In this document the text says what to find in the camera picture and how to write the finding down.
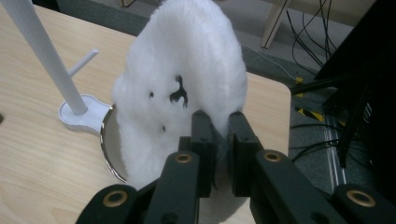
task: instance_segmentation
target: table surface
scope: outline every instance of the table surface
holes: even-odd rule
[[[134,37],[35,7],[67,68],[99,54],[73,77],[78,91],[111,105],[111,88]],[[248,74],[244,113],[265,148],[287,154],[289,89]],[[120,181],[99,136],[67,130],[64,98],[0,5],[0,223],[75,223],[99,190]],[[245,204],[226,223],[254,223]]]

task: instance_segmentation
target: fluffy white object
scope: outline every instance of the fluffy white object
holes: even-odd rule
[[[179,77],[187,99],[172,100]],[[128,184],[141,189],[161,175],[179,137],[191,135],[197,110],[225,138],[228,117],[242,110],[246,91],[241,47],[221,9],[212,0],[165,1],[131,45],[113,88]],[[219,159],[217,182],[229,189],[226,160]]]

